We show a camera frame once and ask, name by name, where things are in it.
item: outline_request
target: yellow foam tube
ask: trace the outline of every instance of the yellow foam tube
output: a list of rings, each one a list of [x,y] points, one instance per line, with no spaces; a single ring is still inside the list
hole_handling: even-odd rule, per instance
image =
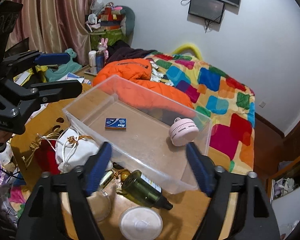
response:
[[[196,45],[193,43],[186,43],[175,49],[171,54],[180,54],[186,49],[190,49],[193,51],[194,55],[197,59],[202,60],[201,52]]]

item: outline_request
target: pink round object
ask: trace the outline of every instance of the pink round object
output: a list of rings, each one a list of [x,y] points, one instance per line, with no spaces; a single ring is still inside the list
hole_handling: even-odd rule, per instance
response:
[[[169,136],[174,146],[183,146],[197,137],[199,129],[189,118],[177,119],[169,129]]]

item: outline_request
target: round plastic container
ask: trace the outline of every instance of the round plastic container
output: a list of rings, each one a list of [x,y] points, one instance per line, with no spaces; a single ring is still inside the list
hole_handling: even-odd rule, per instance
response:
[[[183,146],[188,142],[192,142],[198,133],[198,127],[189,118],[176,118],[169,129],[169,136],[174,146]]]
[[[104,190],[92,193],[91,196],[87,197],[87,201],[96,222],[102,221],[109,215],[111,210],[111,201],[108,194]],[[61,203],[64,209],[71,215],[71,208],[67,192],[61,193]]]
[[[122,213],[119,228],[128,240],[154,240],[162,230],[162,218],[146,207],[132,207]]]

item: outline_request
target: patterned blanket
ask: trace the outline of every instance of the patterned blanket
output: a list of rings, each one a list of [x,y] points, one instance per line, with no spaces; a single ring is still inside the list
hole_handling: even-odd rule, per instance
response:
[[[253,170],[254,92],[194,56],[153,52],[145,59],[153,60],[158,71],[190,97],[196,111],[212,119],[210,147],[229,156],[230,171]]]

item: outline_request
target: teal plastic toy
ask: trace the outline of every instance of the teal plastic toy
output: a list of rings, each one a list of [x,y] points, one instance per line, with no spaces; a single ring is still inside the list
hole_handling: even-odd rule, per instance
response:
[[[67,75],[69,72],[74,73],[82,68],[82,65],[73,61],[73,59],[77,57],[77,54],[74,52],[73,49],[66,49],[65,52],[70,55],[69,62],[67,64],[60,65],[57,70],[48,68],[48,70],[44,74],[48,82],[57,81],[58,79]]]

